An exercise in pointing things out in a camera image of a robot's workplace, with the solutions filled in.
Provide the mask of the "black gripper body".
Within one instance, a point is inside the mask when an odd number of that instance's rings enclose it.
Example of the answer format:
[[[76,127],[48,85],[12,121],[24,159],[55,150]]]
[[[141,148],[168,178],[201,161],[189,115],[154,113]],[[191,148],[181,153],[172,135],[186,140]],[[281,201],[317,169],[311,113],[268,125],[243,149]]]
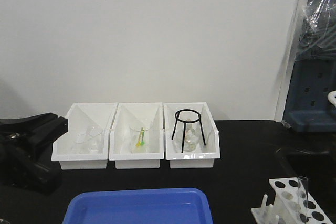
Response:
[[[39,161],[68,132],[68,119],[53,113],[1,119],[1,185],[50,194],[61,172]]]

